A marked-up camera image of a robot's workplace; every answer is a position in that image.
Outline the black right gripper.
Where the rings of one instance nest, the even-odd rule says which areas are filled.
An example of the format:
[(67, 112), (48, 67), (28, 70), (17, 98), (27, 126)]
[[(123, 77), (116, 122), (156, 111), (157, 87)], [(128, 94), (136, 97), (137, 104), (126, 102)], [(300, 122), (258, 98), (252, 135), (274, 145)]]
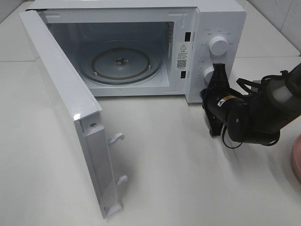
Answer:
[(243, 95), (229, 85), (225, 64), (214, 63), (213, 75), (202, 91), (209, 133), (220, 136), (223, 126), (249, 124), (249, 106)]

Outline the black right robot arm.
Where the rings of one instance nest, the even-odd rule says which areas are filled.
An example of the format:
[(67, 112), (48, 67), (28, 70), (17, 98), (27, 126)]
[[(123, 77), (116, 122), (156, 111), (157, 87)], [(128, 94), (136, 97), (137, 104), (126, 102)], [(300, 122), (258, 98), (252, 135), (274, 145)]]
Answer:
[(229, 85), (225, 64), (214, 64), (213, 75), (200, 95), (203, 99), (209, 133), (239, 143), (271, 146), (280, 131), (301, 114), (301, 66), (281, 75), (267, 75), (259, 83), (237, 79), (247, 94)]

